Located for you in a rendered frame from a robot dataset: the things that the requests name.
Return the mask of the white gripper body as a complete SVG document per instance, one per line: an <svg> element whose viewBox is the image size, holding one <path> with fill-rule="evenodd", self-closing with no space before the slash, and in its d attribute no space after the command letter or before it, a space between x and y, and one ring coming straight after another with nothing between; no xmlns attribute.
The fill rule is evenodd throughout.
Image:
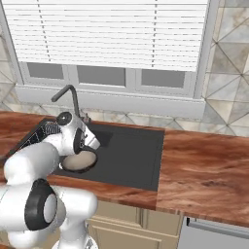
<svg viewBox="0 0 249 249"><path fill-rule="evenodd" d="M88 127L86 127L84 148L88 150L97 150L99 147L100 142L96 138L95 134Z"/></svg>

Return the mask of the beige bowl with dark rim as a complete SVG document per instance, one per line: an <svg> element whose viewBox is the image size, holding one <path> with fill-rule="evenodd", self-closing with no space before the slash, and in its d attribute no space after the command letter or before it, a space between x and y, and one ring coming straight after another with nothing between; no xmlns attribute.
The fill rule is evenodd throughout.
<svg viewBox="0 0 249 249"><path fill-rule="evenodd" d="M81 151L78 155L67 156L61 166L64 170L81 172L89 170L97 162L97 155L92 151Z"/></svg>

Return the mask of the dark grey sink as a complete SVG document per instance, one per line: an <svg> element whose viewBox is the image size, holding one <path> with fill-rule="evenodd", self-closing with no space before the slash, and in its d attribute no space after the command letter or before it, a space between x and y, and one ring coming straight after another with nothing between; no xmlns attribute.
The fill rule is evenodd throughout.
<svg viewBox="0 0 249 249"><path fill-rule="evenodd" d="M88 127L100 142L97 150L84 148ZM107 124L82 124L76 120L59 124L44 119L11 152L4 164L10 184L25 184L38 178L62 175L131 188L156 191L160 176L164 132ZM64 170L67 156L92 151L97 162L89 170Z"/></svg>

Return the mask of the dark grey tap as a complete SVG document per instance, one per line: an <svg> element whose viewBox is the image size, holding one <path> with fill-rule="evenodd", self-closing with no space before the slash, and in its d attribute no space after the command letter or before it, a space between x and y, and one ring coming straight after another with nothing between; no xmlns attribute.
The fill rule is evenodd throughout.
<svg viewBox="0 0 249 249"><path fill-rule="evenodd" d="M79 109L79 102L78 102L78 96L76 89L72 85L66 85L64 88L62 88L58 93L56 93L52 97L52 102L57 102L57 100L64 95L67 91L71 91L72 93L72 99L73 99L73 107L75 115L80 118L85 124L89 124L91 122L91 118L88 114L85 114L83 117L80 116L80 109Z"/></svg>

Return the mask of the beige drawer front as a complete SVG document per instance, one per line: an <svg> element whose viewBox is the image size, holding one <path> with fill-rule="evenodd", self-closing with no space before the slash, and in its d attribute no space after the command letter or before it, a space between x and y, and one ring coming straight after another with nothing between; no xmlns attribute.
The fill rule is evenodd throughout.
<svg viewBox="0 0 249 249"><path fill-rule="evenodd" d="M179 214L165 213L154 210L143 210L143 228L163 234L177 235L182 223Z"/></svg>
<svg viewBox="0 0 249 249"><path fill-rule="evenodd" d="M114 223L141 228L141 209L112 202L98 201L96 217Z"/></svg>

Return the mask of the beige cupboard door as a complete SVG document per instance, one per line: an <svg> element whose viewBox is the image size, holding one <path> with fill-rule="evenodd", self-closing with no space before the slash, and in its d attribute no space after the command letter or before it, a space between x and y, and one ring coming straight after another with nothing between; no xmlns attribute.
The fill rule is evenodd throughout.
<svg viewBox="0 0 249 249"><path fill-rule="evenodd" d="M158 240L131 232L90 225L89 234L99 249L160 249Z"/></svg>

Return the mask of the white window blinds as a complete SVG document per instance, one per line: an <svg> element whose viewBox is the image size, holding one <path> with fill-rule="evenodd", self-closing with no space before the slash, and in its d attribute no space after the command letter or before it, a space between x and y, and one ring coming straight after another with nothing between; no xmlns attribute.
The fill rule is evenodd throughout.
<svg viewBox="0 0 249 249"><path fill-rule="evenodd" d="M195 72L208 0L1 0L21 62Z"/></svg>

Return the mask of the grey dishwasher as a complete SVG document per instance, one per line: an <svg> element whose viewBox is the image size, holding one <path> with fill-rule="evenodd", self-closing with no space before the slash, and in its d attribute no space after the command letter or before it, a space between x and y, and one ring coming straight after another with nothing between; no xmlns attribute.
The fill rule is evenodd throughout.
<svg viewBox="0 0 249 249"><path fill-rule="evenodd" d="M185 217L183 220L177 249L249 249L249 239L188 227L187 218L189 217ZM249 232L249 228L211 222L197 218L190 219L203 224Z"/></svg>

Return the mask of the pale grey window frame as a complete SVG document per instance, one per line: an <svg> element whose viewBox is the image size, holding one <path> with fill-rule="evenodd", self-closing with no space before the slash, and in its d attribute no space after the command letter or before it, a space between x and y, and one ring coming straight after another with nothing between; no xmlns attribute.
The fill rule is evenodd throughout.
<svg viewBox="0 0 249 249"><path fill-rule="evenodd" d="M0 21L18 79L18 98L48 104L58 90L72 85L85 108L199 119L205 109L201 92L218 7L219 0L208 0L197 68L185 72L21 62L0 0Z"/></svg>

